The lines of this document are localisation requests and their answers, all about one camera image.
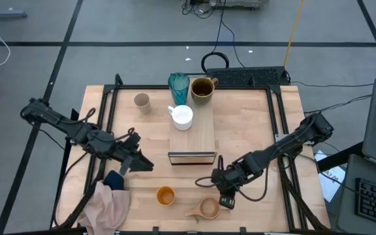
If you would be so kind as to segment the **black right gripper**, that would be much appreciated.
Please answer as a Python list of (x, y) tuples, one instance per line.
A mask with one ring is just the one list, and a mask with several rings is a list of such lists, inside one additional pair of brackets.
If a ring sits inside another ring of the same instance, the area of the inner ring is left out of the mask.
[(219, 204), (222, 207), (233, 209), (235, 206), (234, 195), (238, 187), (243, 185), (245, 172), (239, 165), (228, 165), (225, 170), (220, 166), (213, 169), (211, 182), (220, 192)]

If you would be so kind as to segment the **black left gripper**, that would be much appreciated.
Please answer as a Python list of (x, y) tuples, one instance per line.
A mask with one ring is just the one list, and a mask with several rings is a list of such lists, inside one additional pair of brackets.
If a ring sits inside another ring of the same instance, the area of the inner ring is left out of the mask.
[(152, 171), (154, 164), (148, 160), (142, 153), (138, 151), (140, 136), (137, 132), (128, 132), (117, 138), (124, 160), (121, 164), (119, 174), (124, 176), (128, 170), (132, 171)]

